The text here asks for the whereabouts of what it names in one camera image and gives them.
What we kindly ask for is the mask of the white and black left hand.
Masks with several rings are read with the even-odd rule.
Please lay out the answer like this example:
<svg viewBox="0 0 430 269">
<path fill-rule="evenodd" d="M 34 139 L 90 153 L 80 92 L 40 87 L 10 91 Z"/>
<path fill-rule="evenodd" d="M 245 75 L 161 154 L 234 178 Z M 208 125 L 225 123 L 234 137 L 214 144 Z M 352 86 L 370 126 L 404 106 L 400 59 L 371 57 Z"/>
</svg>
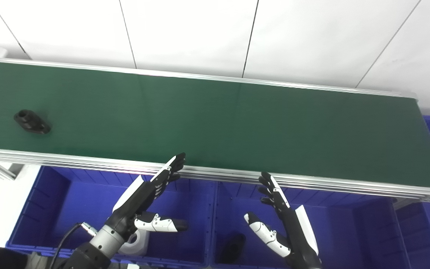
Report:
<svg viewBox="0 0 430 269">
<path fill-rule="evenodd" d="M 151 232 L 177 233 L 187 231 L 186 220 L 171 219 L 149 212 L 166 187 L 180 178 L 179 171 L 186 162 L 186 153 L 173 156 L 149 181 L 136 179 L 121 195 L 105 225 L 111 233 L 127 242 L 138 229 Z"/>
</svg>

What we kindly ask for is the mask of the white and black right hand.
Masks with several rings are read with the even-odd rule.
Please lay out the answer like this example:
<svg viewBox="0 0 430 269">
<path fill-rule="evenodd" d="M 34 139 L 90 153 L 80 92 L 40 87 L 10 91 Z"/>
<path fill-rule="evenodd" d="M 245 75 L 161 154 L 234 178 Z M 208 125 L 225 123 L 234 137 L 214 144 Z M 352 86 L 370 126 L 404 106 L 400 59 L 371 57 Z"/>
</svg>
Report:
<svg viewBox="0 0 430 269">
<path fill-rule="evenodd" d="M 270 173 L 261 172 L 258 181 L 262 184 L 258 191 L 264 194 L 261 203 L 274 209 L 286 235 L 269 228 L 251 211 L 244 215 L 250 229 L 269 249 L 283 257 L 290 268 L 321 269 L 317 240 L 304 206 L 292 209 L 282 188 Z"/>
</svg>

